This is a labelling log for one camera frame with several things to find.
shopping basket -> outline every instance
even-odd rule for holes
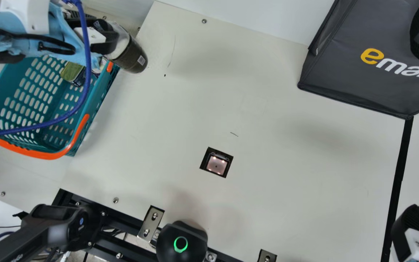
[[[73,116],[48,128],[0,136],[0,146],[40,159],[74,156],[119,71],[109,63],[98,77],[92,74],[88,97]],[[66,64],[44,56],[6,65],[0,74],[0,130],[43,123],[72,110],[85,90],[60,77]]]

barcode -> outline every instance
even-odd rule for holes
[[[145,58],[143,58],[143,56],[141,56],[140,55],[140,57],[138,58],[138,60],[137,60],[137,62],[139,63],[139,64],[141,64],[141,65],[144,65],[145,64]]]

white table surface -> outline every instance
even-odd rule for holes
[[[138,42],[149,68],[119,73],[63,189],[192,219],[244,261],[379,260],[402,120],[297,89],[304,45],[176,7]],[[199,169],[207,147],[234,156],[226,179]]]

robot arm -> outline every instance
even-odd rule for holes
[[[78,12],[49,0],[2,0],[0,6],[0,63],[50,55],[85,66],[83,32]],[[87,15],[92,67],[101,56],[121,68],[139,73],[148,58],[120,25]]]
[[[48,247],[77,251],[100,230],[98,212],[86,207],[38,205],[22,220],[22,228],[0,241],[0,262],[30,261]]]
[[[407,208],[391,230],[394,262],[419,262],[419,206]]]

basket handle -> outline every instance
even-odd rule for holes
[[[70,143],[67,146],[65,146],[63,150],[58,151],[56,153],[46,153],[46,152],[40,152],[40,151],[35,151],[35,150],[28,150],[22,147],[14,146],[13,144],[10,144],[8,141],[4,141],[3,139],[0,139],[0,146],[2,146],[3,148],[9,149],[11,151],[14,151],[16,153],[25,155],[25,156],[31,156],[33,158],[46,159],[46,160],[58,159],[61,156],[64,156],[65,154],[67,154],[70,151],[70,149],[73,147],[73,145],[75,145],[75,142],[79,138],[80,133],[82,132],[83,127],[85,126],[89,118],[90,118],[89,114],[85,114],[83,116],[82,121],[80,121],[80,124],[77,127],[77,130],[75,131],[73,139],[70,141]]]

